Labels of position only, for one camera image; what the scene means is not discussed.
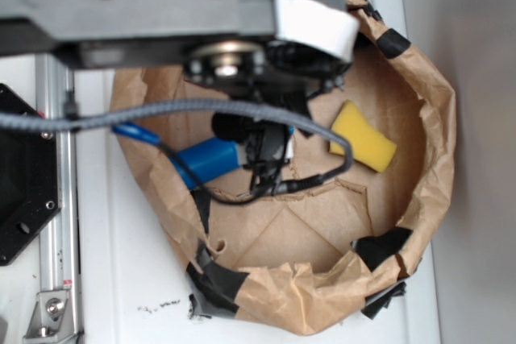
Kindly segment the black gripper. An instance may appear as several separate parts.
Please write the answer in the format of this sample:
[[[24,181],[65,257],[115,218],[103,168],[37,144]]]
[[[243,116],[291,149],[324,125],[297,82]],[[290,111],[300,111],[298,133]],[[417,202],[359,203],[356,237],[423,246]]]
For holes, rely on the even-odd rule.
[[[315,128],[308,102],[343,84],[347,60],[303,44],[258,44],[229,40],[192,50],[185,75],[199,85],[227,94],[227,108],[214,109],[212,129],[221,140],[243,151],[243,168],[251,171],[253,199],[317,187],[351,167],[351,145],[340,135]],[[291,138],[319,135],[343,146],[336,168],[303,179],[283,180],[281,169],[293,157]]]

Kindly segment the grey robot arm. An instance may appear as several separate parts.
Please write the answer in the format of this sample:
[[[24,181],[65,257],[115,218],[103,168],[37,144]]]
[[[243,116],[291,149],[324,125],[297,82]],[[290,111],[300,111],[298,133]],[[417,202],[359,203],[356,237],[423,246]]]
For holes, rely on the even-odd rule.
[[[352,166],[351,144],[311,120],[307,102],[342,83],[357,22],[345,0],[1,0],[1,53],[50,53],[73,69],[180,64],[187,78],[227,102],[156,102],[119,113],[43,119],[4,113],[20,132],[109,126],[171,159],[186,185],[206,183],[184,154],[136,126],[139,118],[214,112],[219,137],[235,140],[252,170],[251,196],[317,187]]]

